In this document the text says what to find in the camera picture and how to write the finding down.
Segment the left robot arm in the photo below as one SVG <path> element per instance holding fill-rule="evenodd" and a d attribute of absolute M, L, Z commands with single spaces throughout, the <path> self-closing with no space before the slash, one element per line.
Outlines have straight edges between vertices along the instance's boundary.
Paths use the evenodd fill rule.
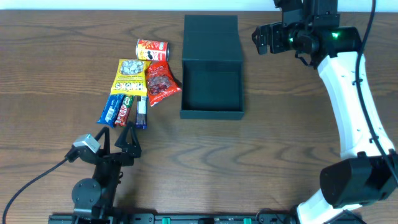
<path fill-rule="evenodd" d="M 103 127 L 93 136 L 79 136 L 65 155 L 68 162 L 76 159 L 95 165 L 91 178 L 77 182 L 72 190 L 73 223 L 128 223 L 129 217 L 113 206 L 117 186 L 123 176 L 122 167 L 133 166 L 142 149 L 137 140 L 134 123 L 128 122 L 110 151 L 109 128 Z"/>

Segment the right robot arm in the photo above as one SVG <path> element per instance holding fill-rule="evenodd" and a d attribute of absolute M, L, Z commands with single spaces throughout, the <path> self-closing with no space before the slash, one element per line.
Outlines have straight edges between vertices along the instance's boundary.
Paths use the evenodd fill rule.
<path fill-rule="evenodd" d="M 357 208 L 387 199 L 397 188 L 397 151 L 369 89 L 367 35 L 340 26 L 336 1 L 275 0 L 282 20 L 252 33 L 259 54 L 294 51 L 326 86 L 340 136 L 341 161 L 320 172 L 320 189 L 292 209 L 286 223 L 356 222 Z"/>

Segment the red Pringles can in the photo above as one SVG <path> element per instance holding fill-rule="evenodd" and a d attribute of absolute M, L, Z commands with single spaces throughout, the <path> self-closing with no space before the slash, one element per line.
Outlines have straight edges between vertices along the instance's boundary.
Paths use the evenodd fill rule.
<path fill-rule="evenodd" d="M 138 39 L 136 57 L 139 60 L 168 62 L 170 46 L 168 42 Z"/>

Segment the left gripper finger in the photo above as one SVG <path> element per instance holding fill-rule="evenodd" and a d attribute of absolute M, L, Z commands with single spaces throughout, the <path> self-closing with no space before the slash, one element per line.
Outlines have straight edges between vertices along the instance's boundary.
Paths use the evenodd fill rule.
<path fill-rule="evenodd" d="M 132 121 L 127 123 L 114 145 L 120 148 L 122 152 L 140 152 L 135 124 Z"/>
<path fill-rule="evenodd" d="M 110 136 L 109 136 L 108 127 L 103 127 L 99 131 L 99 133 L 95 136 L 95 139 L 99 142 L 103 136 L 104 136 L 103 148 L 100 148 L 97 154 L 110 154 Z"/>

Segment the yellow Hacks candy bag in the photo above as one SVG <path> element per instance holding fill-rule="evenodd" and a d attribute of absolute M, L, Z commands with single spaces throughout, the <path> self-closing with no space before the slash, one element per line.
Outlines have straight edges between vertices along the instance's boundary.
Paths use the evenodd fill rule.
<path fill-rule="evenodd" d="M 120 59 L 110 94 L 146 96 L 146 70 L 150 64 L 150 61 Z"/>

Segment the red Hacks candy bag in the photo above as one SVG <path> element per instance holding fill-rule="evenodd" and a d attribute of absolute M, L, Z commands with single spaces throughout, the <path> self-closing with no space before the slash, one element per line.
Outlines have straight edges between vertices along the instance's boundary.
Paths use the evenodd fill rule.
<path fill-rule="evenodd" d="M 167 62 L 157 62 L 149 65 L 146 70 L 146 87 L 151 106 L 182 90 L 175 81 Z"/>

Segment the black gift box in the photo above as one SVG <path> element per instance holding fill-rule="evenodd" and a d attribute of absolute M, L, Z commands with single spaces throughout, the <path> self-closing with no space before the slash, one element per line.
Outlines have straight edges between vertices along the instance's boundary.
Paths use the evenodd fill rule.
<path fill-rule="evenodd" d="M 242 119 L 243 51 L 237 16 L 186 15 L 182 71 L 182 119 Z"/>

